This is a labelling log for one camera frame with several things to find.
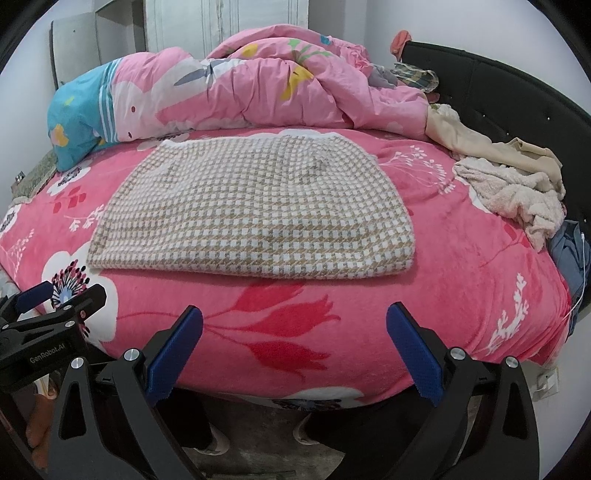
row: cabinet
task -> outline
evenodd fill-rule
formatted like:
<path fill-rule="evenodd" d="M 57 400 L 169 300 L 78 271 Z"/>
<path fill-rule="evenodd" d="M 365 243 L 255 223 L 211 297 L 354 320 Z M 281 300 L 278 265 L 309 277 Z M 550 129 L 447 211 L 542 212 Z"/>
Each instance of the cabinet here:
<path fill-rule="evenodd" d="M 308 26 L 309 0 L 144 0 L 148 51 L 181 47 L 197 59 L 240 30 Z"/>

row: checkered fabric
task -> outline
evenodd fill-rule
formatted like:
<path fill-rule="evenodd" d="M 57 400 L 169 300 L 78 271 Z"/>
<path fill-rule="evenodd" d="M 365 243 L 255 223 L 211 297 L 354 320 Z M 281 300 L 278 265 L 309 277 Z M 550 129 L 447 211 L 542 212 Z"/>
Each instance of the checkered fabric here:
<path fill-rule="evenodd" d="M 365 278 L 411 267 L 413 228 L 375 157 L 337 134 L 164 141 L 115 193 L 96 268 Z"/>

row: metal bolt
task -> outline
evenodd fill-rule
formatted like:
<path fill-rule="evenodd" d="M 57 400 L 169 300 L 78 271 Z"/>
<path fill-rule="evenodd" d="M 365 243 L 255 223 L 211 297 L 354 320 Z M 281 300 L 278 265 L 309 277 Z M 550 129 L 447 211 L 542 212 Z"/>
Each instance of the metal bolt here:
<path fill-rule="evenodd" d="M 72 366 L 72 368 L 79 369 L 82 365 L 84 365 L 84 359 L 81 357 L 75 358 L 74 360 L 72 360 L 72 363 L 70 365 Z"/>
<path fill-rule="evenodd" d="M 517 368 L 519 366 L 519 360 L 517 360 L 514 356 L 508 356 L 507 358 L 505 358 L 505 363 L 510 368 Z"/>
<path fill-rule="evenodd" d="M 128 362 L 133 362 L 139 357 L 139 350 L 137 348 L 131 348 L 125 352 L 123 356 Z"/>
<path fill-rule="evenodd" d="M 452 348 L 450 354 L 454 360 L 464 360 L 466 358 L 466 352 L 461 348 Z"/>

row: black headboard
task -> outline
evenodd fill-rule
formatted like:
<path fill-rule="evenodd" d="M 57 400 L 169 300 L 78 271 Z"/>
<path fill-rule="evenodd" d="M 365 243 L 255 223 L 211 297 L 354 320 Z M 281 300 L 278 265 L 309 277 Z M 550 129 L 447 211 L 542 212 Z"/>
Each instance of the black headboard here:
<path fill-rule="evenodd" d="M 563 163 L 568 217 L 591 240 L 591 116 L 549 85 L 504 63 L 455 48 L 409 42 L 402 60 L 434 70 L 440 103 L 493 142 L 513 137 L 550 148 Z M 584 304 L 591 302 L 587 289 Z"/>

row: power socket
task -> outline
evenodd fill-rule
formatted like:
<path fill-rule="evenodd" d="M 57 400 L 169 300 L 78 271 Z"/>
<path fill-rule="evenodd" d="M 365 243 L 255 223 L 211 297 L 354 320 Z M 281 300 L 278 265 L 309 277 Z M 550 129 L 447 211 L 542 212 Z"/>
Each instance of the power socket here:
<path fill-rule="evenodd" d="M 531 399 L 540 401 L 558 393 L 558 367 L 538 376 L 537 387 L 532 389 Z"/>

